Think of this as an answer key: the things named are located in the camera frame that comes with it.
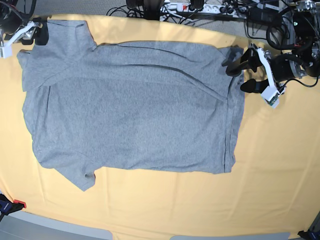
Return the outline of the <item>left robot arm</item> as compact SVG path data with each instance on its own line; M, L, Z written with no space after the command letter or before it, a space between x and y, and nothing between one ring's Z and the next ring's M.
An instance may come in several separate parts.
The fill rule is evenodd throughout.
M267 78L263 81L250 79L243 83L240 89L245 93L260 94L266 101L276 99L285 92L291 81L300 82L304 76L319 79L320 77L320 10L319 2L315 0L297 0L289 3L266 30L268 44L276 50L283 51L276 56L263 48L251 44L246 52L226 68L226 74L239 76L243 70L264 67ZM279 27L280 18L287 12L292 13L292 24L295 42L291 44L276 44L270 38L272 29Z

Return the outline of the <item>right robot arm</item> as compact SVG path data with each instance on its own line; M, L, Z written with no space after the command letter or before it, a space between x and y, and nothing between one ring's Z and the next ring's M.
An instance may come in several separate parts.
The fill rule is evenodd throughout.
M48 22L42 17L35 17L36 1L31 2L29 12L17 9L17 0L0 2L0 47L15 43L45 46L49 41Z

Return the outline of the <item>black robot base post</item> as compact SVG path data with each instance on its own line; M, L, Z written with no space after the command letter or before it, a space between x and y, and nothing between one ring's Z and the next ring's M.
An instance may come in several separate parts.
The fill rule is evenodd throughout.
M154 21L160 20L164 0L126 0L125 2L130 10L138 10L139 7L142 7L142 18Z

